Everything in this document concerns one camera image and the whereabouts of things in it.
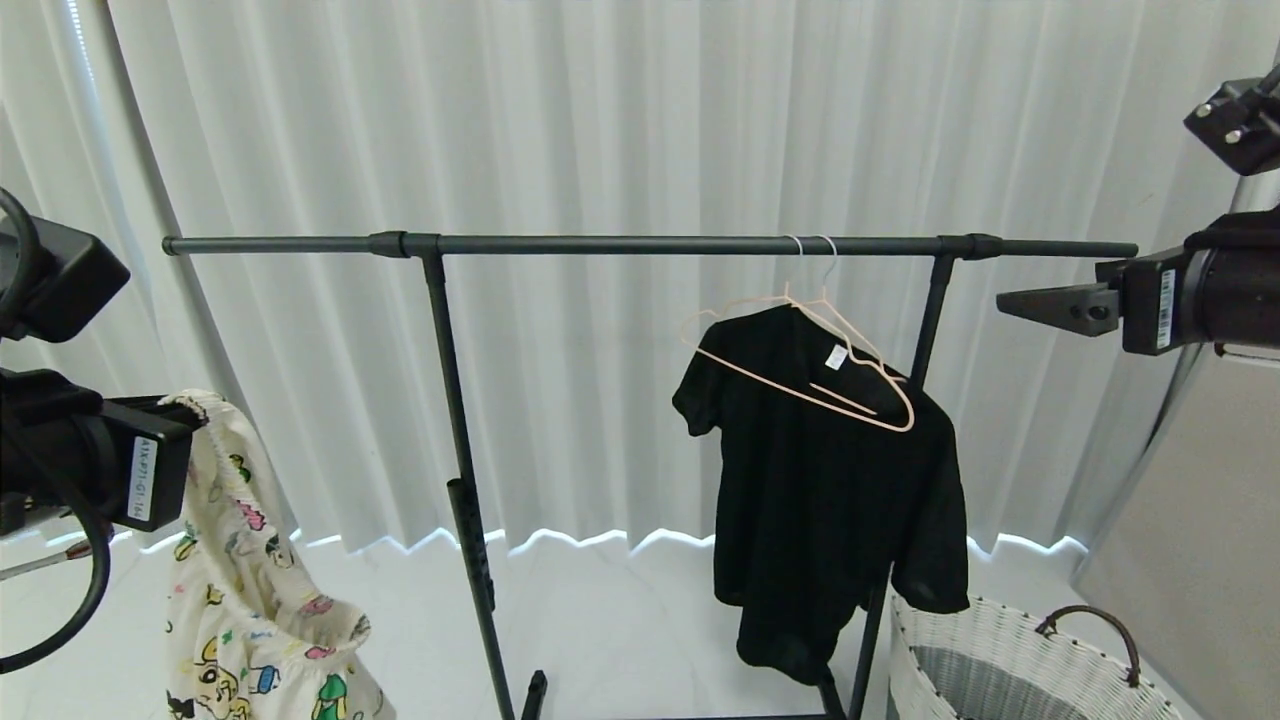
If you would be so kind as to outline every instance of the black t-shirt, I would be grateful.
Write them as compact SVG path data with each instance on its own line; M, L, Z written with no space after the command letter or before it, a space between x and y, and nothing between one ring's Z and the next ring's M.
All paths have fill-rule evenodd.
M716 323L700 347L783 387L832 402L813 382L904 424L906 409L876 370L827 364L837 343L783 305ZM737 651L749 665L822 682L841 628L891 564L893 588L914 607L969 607L955 430L923 392L908 397L915 425L897 433L694 355L672 404L691 436L721 428L716 597L742 607Z

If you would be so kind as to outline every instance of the tile floor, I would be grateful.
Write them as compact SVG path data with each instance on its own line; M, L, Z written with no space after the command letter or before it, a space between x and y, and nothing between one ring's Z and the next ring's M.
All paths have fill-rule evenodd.
M0 564L47 552L38 537L15 538L0 547ZM161 625L172 544L140 551L123 538L113 552L111 591L90 626L54 657L0 678L4 720L169 717ZM822 708L812 688L737 660L736 612L712 597L708 542L659 534L630 551L620 533L582 544L544 534L515 552L497 537L489 552L517 712L535 669L550 680L543 711L548 720ZM461 555L449 536L438 534L408 553L379 543L348 555L340 542L321 541L301 555L323 589L369 612L374 635L362 657L403 720L498 717ZM970 553L972 591L1044 615L1079 602L1066 583L1078 559L1071 543L1046 555L1006 539L991 556ZM47 635L78 603L87 578L86 564L70 562L0 585L0 648L8 655ZM1065 621L1062 629L1105 650L1123 650L1092 619ZM859 614L832 662L846 698L860 634ZM884 717L886 632L879 650L868 720Z

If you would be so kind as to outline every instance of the basket handle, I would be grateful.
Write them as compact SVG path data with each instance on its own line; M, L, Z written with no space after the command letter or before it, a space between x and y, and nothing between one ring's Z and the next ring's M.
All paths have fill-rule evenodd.
M1059 610L1055 610L1053 612L1051 612L1048 615L1048 618L1046 618L1044 621L1041 623L1039 626L1036 628L1036 632L1039 633L1039 634L1042 634L1042 635L1044 635L1046 638L1050 637L1050 635L1052 635L1053 633L1057 632L1057 621L1061 620L1064 615L1070 615L1073 612L1088 612L1091 615L1097 615L1098 618L1102 618L1103 620L1106 620L1107 623L1110 623L1111 626L1115 628L1116 632L1120 633L1120 638L1124 639L1124 647L1125 647L1125 650L1129 651L1129 667L1125 671L1124 679L1125 679L1126 683L1129 683L1130 688L1137 688L1138 687L1138 643L1135 643L1133 641L1133 635L1129 633L1129 629L1125 628L1124 623L1121 623L1120 619L1116 618L1115 615L1112 615L1112 614L1110 614L1110 612L1107 612L1105 610L1098 610L1097 607L1091 607L1088 605L1068 605L1066 607L1062 607L1062 609L1059 609Z

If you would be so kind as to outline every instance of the beige wall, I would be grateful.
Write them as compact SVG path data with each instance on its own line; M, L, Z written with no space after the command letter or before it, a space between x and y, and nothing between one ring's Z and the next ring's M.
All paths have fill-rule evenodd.
M1076 578L1212 720L1280 719L1277 414L1280 369L1202 360Z

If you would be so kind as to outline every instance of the white patterned garment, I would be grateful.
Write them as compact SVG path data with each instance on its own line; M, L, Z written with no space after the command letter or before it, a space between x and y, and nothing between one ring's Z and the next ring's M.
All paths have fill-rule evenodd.
M356 657L369 619L316 589L289 538L271 527L280 488L248 419L205 391L163 402L207 420L192 442L187 532L173 553L170 716L393 720Z

